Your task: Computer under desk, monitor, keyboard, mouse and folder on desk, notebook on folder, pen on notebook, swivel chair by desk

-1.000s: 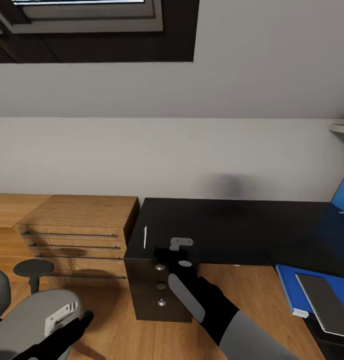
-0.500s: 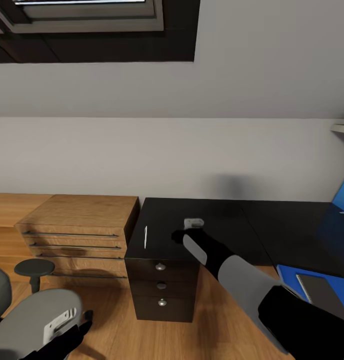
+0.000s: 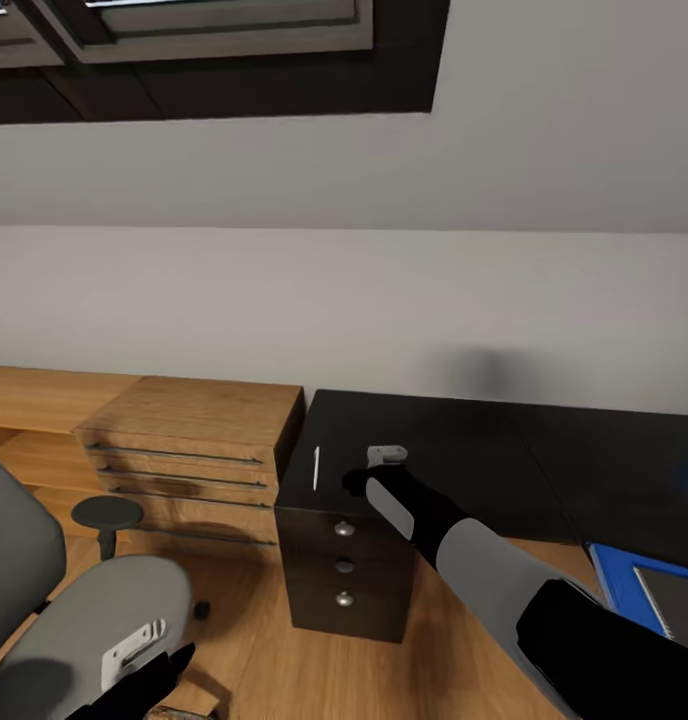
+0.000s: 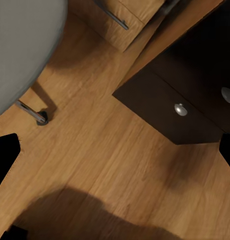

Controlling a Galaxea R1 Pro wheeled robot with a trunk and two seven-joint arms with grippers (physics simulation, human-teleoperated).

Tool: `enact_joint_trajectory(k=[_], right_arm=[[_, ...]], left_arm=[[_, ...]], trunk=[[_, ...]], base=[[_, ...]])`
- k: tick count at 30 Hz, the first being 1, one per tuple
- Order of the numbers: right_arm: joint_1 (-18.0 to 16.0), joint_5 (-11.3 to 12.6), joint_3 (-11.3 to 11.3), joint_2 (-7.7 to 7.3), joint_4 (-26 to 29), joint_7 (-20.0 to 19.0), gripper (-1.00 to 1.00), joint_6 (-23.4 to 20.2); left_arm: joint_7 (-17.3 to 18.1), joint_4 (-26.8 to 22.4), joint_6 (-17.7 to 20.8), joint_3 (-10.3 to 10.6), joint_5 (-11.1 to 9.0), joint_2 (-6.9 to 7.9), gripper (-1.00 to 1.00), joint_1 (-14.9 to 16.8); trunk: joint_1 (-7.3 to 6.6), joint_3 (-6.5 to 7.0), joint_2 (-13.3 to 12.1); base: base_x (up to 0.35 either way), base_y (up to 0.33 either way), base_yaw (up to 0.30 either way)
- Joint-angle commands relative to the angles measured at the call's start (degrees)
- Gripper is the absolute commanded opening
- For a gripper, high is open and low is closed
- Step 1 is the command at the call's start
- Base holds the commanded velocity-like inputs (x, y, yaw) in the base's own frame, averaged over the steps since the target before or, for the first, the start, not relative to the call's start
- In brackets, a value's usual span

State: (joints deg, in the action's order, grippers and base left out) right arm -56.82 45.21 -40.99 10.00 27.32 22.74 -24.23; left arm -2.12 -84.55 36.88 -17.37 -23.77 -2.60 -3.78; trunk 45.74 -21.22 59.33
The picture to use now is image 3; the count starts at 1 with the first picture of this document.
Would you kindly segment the notebook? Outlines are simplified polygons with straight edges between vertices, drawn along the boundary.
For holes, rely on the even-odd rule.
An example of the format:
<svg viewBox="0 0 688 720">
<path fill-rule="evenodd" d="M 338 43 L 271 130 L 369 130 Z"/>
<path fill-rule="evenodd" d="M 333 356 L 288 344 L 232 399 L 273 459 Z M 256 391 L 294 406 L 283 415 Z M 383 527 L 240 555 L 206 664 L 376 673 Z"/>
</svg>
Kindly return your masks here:
<svg viewBox="0 0 688 720">
<path fill-rule="evenodd" d="M 666 637 L 688 647 L 688 578 L 635 567 Z"/>
</svg>

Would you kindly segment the folder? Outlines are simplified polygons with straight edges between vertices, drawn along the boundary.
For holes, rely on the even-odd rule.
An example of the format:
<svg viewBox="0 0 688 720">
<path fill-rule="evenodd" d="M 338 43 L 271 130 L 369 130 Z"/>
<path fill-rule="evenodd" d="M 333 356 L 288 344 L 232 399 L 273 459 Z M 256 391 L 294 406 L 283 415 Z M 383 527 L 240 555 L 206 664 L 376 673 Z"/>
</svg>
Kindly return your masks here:
<svg viewBox="0 0 688 720">
<path fill-rule="evenodd" d="M 588 549 L 608 606 L 616 614 L 666 637 L 634 568 L 686 578 L 688 569 L 594 542 Z"/>
</svg>

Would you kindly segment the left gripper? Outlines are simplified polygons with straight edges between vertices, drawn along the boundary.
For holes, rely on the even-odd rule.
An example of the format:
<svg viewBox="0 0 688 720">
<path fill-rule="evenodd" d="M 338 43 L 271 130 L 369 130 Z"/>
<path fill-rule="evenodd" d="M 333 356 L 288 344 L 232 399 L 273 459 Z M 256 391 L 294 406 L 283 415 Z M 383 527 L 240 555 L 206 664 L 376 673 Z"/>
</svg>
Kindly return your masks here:
<svg viewBox="0 0 688 720">
<path fill-rule="evenodd" d="M 129 674 L 114 684 L 98 700 L 114 698 L 122 706 L 124 720 L 141 720 L 149 709 L 175 690 L 179 673 L 187 668 L 195 651 L 194 643 L 182 647 L 170 657 L 163 651 L 150 663 L 138 669 L 138 672 Z"/>
</svg>

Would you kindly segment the swivel chair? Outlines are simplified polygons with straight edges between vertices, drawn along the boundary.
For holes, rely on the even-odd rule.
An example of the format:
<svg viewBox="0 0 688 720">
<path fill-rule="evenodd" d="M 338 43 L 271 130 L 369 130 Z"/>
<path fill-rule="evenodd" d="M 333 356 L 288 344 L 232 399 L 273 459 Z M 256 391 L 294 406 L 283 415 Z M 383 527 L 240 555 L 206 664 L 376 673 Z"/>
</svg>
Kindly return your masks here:
<svg viewBox="0 0 688 720">
<path fill-rule="evenodd" d="M 137 526 L 144 508 L 119 496 L 78 502 L 71 518 L 99 529 L 102 562 L 73 580 L 66 576 L 60 522 L 0 463 L 0 648 L 31 614 L 36 620 L 0 661 L 0 720 L 65 720 L 102 690 L 102 658 L 128 636 L 164 619 L 170 632 L 129 664 L 143 668 L 163 651 L 178 652 L 190 614 L 206 618 L 210 604 L 193 597 L 190 576 L 176 560 L 150 554 L 114 556 L 116 530 Z M 157 703 L 141 720 L 221 720 Z"/>
</svg>

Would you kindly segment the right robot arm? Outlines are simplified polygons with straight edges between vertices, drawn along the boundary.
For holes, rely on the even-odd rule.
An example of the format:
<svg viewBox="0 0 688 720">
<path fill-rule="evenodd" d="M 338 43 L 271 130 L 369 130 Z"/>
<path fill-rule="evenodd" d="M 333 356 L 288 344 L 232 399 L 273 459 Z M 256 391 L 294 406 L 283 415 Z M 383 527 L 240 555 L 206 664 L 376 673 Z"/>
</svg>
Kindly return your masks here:
<svg viewBox="0 0 688 720">
<path fill-rule="evenodd" d="M 616 614 L 573 576 L 508 542 L 420 482 L 400 445 L 342 476 L 462 599 L 569 720 L 688 720 L 688 647 Z"/>
</svg>

